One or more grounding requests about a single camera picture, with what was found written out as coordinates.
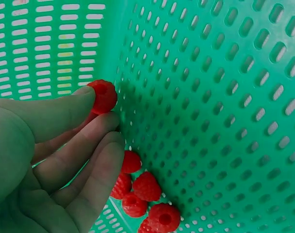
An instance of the red raspberry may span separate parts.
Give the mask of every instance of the red raspberry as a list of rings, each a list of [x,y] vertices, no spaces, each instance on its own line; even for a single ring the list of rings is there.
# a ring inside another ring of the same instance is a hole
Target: red raspberry
[[[175,231],[180,225],[180,212],[169,204],[154,205],[149,214],[149,225],[154,231],[167,233]]]
[[[96,94],[92,112],[95,114],[108,113],[112,110],[117,102],[117,93],[112,83],[105,80],[95,80],[88,84]]]
[[[124,152],[123,164],[121,172],[123,173],[134,173],[141,168],[141,159],[139,155],[133,151],[126,150]]]
[[[131,186],[131,176],[120,173],[110,195],[113,198],[121,200],[131,191]]]
[[[160,199],[161,188],[152,173],[146,171],[133,182],[134,193],[145,201],[157,201]]]
[[[158,233],[154,230],[152,230],[151,226],[149,225],[148,218],[144,219],[144,221],[141,223],[138,233]]]
[[[130,192],[122,199],[122,208],[130,217],[142,217],[147,210],[147,202]]]

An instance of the green plastic surface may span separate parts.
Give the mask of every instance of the green plastic surface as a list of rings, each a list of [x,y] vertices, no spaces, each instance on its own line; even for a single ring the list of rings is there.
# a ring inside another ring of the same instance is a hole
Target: green plastic surface
[[[295,233],[295,0],[0,0],[0,97],[97,78],[177,232]],[[141,221],[110,199],[92,230]]]

